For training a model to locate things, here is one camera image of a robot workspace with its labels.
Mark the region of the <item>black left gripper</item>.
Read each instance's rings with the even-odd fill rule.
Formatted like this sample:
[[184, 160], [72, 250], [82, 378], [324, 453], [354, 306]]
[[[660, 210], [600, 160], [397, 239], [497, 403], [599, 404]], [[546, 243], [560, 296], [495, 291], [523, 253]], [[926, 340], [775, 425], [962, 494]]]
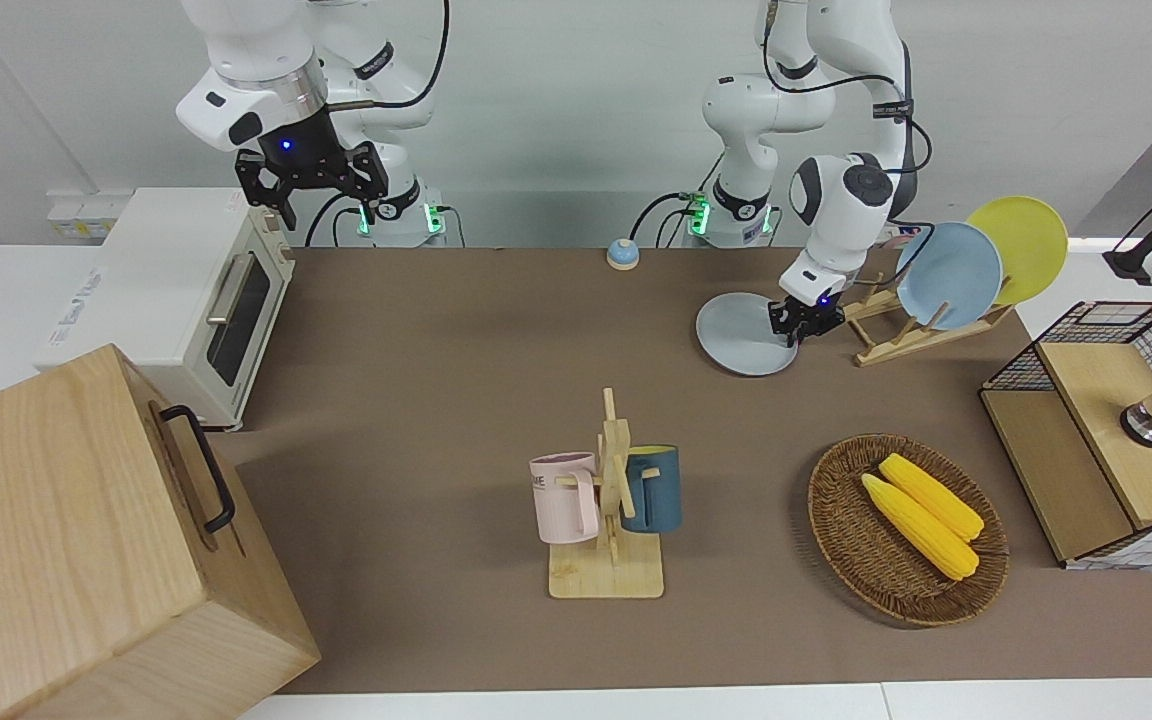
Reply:
[[818, 336], [846, 323], [846, 311], [840, 306], [842, 291], [823, 293], [817, 300], [797, 300], [787, 293], [785, 302], [770, 302], [771, 329], [782, 338], [788, 348], [799, 344], [797, 327], [817, 327]]

